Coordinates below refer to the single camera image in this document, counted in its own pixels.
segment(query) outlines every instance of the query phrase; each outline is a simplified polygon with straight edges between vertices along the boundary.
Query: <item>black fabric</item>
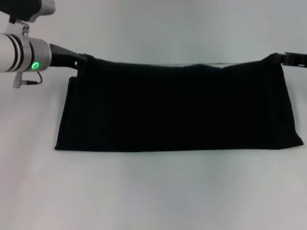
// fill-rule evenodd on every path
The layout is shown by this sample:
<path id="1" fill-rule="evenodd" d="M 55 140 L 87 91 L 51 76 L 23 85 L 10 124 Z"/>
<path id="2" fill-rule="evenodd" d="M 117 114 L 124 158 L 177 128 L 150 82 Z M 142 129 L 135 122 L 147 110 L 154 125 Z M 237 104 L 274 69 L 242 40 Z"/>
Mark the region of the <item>black fabric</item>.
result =
<path id="1" fill-rule="evenodd" d="M 302 145 L 274 55 L 226 68 L 88 56 L 69 81 L 56 150 L 284 149 Z"/>

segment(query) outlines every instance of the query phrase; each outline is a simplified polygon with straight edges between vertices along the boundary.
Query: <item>white backdrop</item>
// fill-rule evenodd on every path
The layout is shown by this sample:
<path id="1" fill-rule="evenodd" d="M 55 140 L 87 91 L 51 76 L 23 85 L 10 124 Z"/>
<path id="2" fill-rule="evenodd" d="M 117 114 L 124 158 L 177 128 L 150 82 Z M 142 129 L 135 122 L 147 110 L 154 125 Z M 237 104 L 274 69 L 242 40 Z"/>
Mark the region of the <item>white backdrop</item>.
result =
<path id="1" fill-rule="evenodd" d="M 307 53 L 302 0 L 57 0 L 30 35 L 111 61 L 171 64 Z M 0 31 L 8 16 L 0 13 Z M 307 69 L 285 67 L 307 142 Z M 0 74 L 0 229 L 301 230 L 307 149 L 159 153 L 54 151 L 68 78 Z M 37 78 L 33 73 L 29 79 Z"/>

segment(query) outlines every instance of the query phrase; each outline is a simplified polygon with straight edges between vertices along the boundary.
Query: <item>green led light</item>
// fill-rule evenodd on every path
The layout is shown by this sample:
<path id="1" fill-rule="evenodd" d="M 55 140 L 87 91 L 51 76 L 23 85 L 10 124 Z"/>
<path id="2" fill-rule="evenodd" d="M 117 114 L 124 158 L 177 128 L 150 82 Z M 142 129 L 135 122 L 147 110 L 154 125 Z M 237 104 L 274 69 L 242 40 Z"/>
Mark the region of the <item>green led light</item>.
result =
<path id="1" fill-rule="evenodd" d="M 37 69 L 39 67 L 39 63 L 38 62 L 34 62 L 32 65 L 32 69 Z"/>

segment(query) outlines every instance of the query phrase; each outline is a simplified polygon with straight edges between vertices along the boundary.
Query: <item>black towel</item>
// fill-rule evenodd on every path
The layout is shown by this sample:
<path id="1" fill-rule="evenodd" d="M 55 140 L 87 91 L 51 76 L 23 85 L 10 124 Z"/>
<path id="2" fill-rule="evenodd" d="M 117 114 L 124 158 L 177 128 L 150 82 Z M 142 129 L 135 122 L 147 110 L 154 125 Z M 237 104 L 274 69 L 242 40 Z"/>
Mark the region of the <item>black towel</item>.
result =
<path id="1" fill-rule="evenodd" d="M 275 150 L 303 145 L 274 55 L 222 69 L 87 57 L 78 76 L 70 78 L 56 150 Z"/>

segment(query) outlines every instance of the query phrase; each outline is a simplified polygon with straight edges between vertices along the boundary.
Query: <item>black stripe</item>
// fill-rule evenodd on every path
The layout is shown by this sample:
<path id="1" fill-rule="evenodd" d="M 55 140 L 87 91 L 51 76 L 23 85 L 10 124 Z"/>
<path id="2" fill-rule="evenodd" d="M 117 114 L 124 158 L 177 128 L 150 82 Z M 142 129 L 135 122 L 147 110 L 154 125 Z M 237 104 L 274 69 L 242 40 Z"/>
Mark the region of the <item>black stripe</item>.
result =
<path id="1" fill-rule="evenodd" d="M 14 69 L 14 71 L 16 71 L 16 70 L 18 70 L 20 68 L 20 66 L 24 62 L 24 47 L 23 47 L 23 44 L 21 43 L 20 39 L 16 35 L 11 34 L 11 36 L 16 39 L 16 41 L 17 41 L 17 43 L 18 43 L 18 45 L 20 47 L 20 60 L 19 60 L 19 64 L 18 64 L 17 68 Z"/>
<path id="2" fill-rule="evenodd" d="M 5 72 L 9 72 L 16 65 L 16 62 L 17 62 L 17 59 L 18 59 L 18 50 L 17 50 L 17 46 L 15 44 L 15 41 L 11 38 L 11 36 L 9 36 L 8 34 L 4 34 L 4 35 L 7 36 L 10 39 L 10 41 L 13 43 L 13 46 L 14 46 L 14 49 L 15 49 L 15 59 L 14 59 L 14 62 L 12 64 L 12 66 L 7 71 L 5 71 Z"/>
<path id="3" fill-rule="evenodd" d="M 35 53 L 34 53 L 34 49 L 33 49 L 32 43 L 30 41 L 29 41 L 29 43 L 30 43 L 32 57 L 31 57 L 30 65 L 29 65 L 29 67 L 25 71 L 28 71 L 31 68 L 32 63 L 34 62 L 34 59 L 35 59 Z"/>

